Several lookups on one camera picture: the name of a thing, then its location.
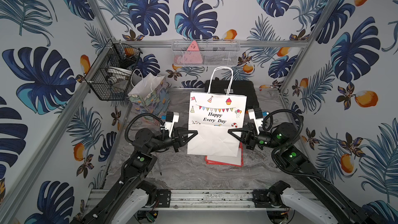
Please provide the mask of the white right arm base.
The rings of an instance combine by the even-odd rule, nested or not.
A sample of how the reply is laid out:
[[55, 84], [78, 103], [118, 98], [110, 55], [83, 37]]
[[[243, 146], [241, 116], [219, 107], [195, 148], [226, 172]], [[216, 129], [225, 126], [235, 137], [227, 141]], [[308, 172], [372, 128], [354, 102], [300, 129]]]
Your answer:
[[298, 211], [315, 224], [337, 224], [337, 219], [325, 207], [301, 195], [284, 181], [278, 181], [268, 189], [270, 204], [286, 206]]

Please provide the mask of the white happy paper bag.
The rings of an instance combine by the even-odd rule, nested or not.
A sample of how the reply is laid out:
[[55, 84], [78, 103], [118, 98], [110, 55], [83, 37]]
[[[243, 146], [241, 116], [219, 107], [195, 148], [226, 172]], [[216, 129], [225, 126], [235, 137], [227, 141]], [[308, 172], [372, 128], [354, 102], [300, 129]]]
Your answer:
[[188, 142], [187, 154], [237, 157], [240, 142], [228, 130], [243, 126], [247, 97], [231, 94], [232, 84], [230, 78], [224, 93], [210, 92], [212, 82], [206, 92], [190, 92], [188, 129], [198, 134]]

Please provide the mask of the red paper bag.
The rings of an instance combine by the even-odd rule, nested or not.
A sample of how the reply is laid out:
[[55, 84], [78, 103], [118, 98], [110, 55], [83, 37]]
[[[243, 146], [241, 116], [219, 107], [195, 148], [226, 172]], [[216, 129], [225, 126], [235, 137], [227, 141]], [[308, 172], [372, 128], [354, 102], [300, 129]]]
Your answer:
[[240, 144], [236, 157], [205, 156], [206, 164], [243, 167], [243, 146]]

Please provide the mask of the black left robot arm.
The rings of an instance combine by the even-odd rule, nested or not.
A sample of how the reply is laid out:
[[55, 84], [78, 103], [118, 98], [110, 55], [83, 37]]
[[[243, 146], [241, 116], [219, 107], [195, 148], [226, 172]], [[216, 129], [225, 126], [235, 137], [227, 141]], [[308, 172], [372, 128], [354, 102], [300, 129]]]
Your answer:
[[[135, 139], [129, 138], [132, 125], [142, 117], [151, 117], [160, 124], [160, 134], [155, 136], [148, 129], [137, 131]], [[126, 224], [145, 206], [157, 204], [157, 188], [145, 181], [146, 176], [157, 162], [154, 153], [173, 148], [175, 152], [187, 145], [198, 135], [197, 130], [175, 127], [177, 112], [168, 112], [165, 117], [150, 113], [139, 114], [128, 124], [124, 138], [133, 145], [134, 152], [126, 160], [120, 171], [120, 177], [105, 197], [84, 217], [74, 219], [74, 224]]]

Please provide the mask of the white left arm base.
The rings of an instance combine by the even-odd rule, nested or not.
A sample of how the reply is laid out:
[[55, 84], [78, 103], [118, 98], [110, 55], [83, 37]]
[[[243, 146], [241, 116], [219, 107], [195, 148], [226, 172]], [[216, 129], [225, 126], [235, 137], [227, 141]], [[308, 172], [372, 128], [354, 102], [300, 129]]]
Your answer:
[[126, 224], [143, 207], [152, 207], [156, 203], [157, 188], [142, 181], [116, 212], [111, 224]]

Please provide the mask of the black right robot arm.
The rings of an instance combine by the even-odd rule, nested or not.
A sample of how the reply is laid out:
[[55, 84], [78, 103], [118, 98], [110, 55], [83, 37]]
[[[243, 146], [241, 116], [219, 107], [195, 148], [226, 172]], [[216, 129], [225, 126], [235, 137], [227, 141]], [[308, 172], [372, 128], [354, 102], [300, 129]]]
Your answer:
[[271, 159], [278, 169], [300, 181], [319, 204], [302, 196], [284, 181], [278, 181], [264, 197], [274, 206], [290, 208], [316, 224], [386, 224], [375, 210], [363, 208], [344, 196], [321, 175], [311, 161], [295, 147], [303, 129], [303, 120], [292, 110], [281, 109], [260, 117], [261, 110], [250, 110], [253, 122], [228, 130], [249, 150], [270, 148]]

